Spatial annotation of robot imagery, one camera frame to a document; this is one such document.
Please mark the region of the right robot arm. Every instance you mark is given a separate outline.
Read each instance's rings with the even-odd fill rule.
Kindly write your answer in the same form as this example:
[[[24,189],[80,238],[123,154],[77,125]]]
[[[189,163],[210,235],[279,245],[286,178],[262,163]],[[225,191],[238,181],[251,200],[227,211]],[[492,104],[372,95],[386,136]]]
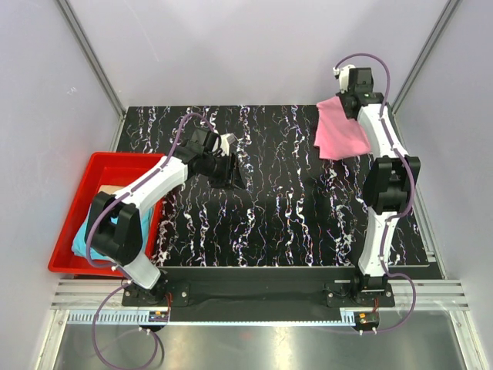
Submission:
[[[397,222],[414,202],[421,161],[408,154],[395,133],[387,98],[375,92],[370,68],[347,65],[335,68],[340,86],[337,96],[348,119],[363,128],[371,147],[373,164],[363,185],[368,225],[357,272],[350,283],[350,296],[359,305],[385,295],[388,261]]]

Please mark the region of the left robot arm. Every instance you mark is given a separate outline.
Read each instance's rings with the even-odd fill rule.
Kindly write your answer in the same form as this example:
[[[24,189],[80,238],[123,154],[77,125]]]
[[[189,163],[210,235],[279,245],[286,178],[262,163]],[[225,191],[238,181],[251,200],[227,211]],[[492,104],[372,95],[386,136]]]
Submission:
[[[236,137],[197,128],[189,140],[175,145],[150,170],[116,193],[99,192],[89,208],[86,256],[91,251],[107,257],[140,286],[139,296],[151,305],[166,297],[162,273],[142,251],[141,218],[171,190],[190,178],[207,178],[212,188],[244,189],[239,160],[233,149]]]

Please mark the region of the pink t shirt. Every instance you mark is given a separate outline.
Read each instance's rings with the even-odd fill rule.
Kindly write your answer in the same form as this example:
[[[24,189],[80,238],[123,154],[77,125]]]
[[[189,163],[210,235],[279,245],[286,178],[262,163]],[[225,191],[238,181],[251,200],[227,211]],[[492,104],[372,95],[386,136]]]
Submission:
[[[319,118],[314,146],[319,149],[320,159],[343,160],[371,152],[363,127],[346,117],[337,96],[319,102],[316,107]]]

